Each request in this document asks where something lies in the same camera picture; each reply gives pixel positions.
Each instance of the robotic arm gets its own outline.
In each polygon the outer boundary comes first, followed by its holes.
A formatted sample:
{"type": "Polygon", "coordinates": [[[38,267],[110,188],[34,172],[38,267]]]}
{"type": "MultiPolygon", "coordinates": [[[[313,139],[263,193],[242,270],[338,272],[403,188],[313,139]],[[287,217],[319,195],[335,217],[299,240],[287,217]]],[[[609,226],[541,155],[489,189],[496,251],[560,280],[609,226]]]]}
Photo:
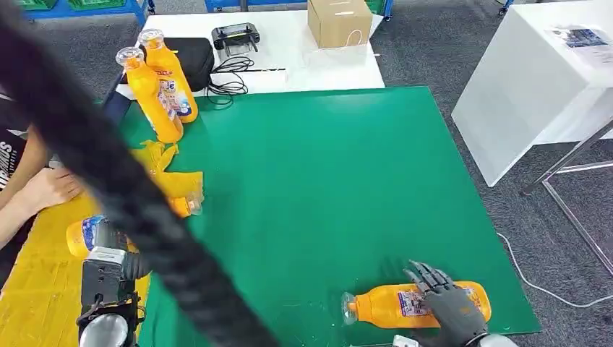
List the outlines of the robotic arm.
{"type": "Polygon", "coordinates": [[[509,338],[490,334],[485,319],[464,290],[444,272],[411,261],[418,275],[405,269],[441,328],[433,338],[417,337],[423,347],[517,347],[509,338]]]}

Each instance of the black bag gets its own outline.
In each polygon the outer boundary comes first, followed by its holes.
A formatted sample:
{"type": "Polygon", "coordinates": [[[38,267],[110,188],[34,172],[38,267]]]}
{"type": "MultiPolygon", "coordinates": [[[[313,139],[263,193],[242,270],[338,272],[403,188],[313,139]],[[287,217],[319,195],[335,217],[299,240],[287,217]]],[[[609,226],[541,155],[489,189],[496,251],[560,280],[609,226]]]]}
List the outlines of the black bag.
{"type": "MultiPolygon", "coordinates": [[[[164,38],[164,43],[168,49],[176,52],[192,92],[200,91],[209,85],[215,54],[207,38],[164,38]]],[[[147,61],[145,47],[140,46],[140,49],[145,52],[147,61]]],[[[128,83],[126,75],[121,78],[121,83],[128,83]]]]}

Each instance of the braided cable sleeve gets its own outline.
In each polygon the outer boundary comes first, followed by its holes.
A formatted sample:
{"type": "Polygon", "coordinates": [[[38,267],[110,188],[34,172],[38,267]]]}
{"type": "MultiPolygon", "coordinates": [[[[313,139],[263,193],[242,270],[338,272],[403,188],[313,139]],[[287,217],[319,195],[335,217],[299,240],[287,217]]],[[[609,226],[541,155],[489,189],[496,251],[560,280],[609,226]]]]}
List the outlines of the braided cable sleeve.
{"type": "Polygon", "coordinates": [[[214,345],[277,346],[216,259],[171,212],[111,121],[67,69],[8,17],[10,2],[0,1],[0,83],[47,146],[87,183],[108,219],[137,245],[214,345]]]}

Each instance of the orange juice bottle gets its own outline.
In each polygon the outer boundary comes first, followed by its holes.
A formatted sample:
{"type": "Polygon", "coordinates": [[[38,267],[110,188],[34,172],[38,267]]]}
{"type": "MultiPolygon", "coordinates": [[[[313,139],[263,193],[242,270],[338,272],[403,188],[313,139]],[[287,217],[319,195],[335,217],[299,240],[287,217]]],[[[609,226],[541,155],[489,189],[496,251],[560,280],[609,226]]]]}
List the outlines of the orange juice bottle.
{"type": "Polygon", "coordinates": [[[162,31],[143,30],[138,35],[138,41],[147,49],[147,65],[158,73],[162,90],[176,114],[184,123],[194,121],[198,115],[198,105],[189,89],[179,58],[164,44],[162,31]]]}
{"type": "Polygon", "coordinates": [[[127,236],[113,228],[104,215],[94,215],[69,225],[66,240],[70,254],[82,259],[100,245],[131,250],[127,236]]]}
{"type": "Polygon", "coordinates": [[[162,92],[158,75],[145,64],[143,56],[139,48],[126,47],[117,52],[115,60],[126,69],[128,85],[158,140],[178,142],[183,136],[183,124],[162,92]]]}
{"type": "MultiPolygon", "coordinates": [[[[466,291],[479,311],[489,321],[492,308],[483,287],[475,282],[456,281],[466,291]]],[[[413,283],[379,286],[366,294],[344,293],[341,299],[346,324],[357,320],[384,328],[440,327],[434,315],[425,307],[417,286],[413,283]]]]}
{"type": "Polygon", "coordinates": [[[202,212],[202,201],[204,197],[201,194],[190,194],[186,197],[173,197],[168,199],[171,209],[181,218],[187,218],[190,215],[199,215],[202,212]]]}

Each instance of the human arm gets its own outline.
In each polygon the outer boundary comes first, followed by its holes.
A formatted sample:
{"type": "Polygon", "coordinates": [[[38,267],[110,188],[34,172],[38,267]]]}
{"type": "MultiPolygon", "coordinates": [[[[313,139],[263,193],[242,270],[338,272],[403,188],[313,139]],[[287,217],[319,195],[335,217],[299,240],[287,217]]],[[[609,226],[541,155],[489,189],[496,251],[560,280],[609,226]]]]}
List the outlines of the human arm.
{"type": "Polygon", "coordinates": [[[65,168],[40,170],[0,209],[0,249],[30,217],[43,208],[71,200],[81,191],[78,181],[65,168]]]}
{"type": "Polygon", "coordinates": [[[48,162],[46,146],[34,127],[27,130],[27,142],[19,164],[6,187],[0,192],[0,209],[20,191],[48,162]]]}

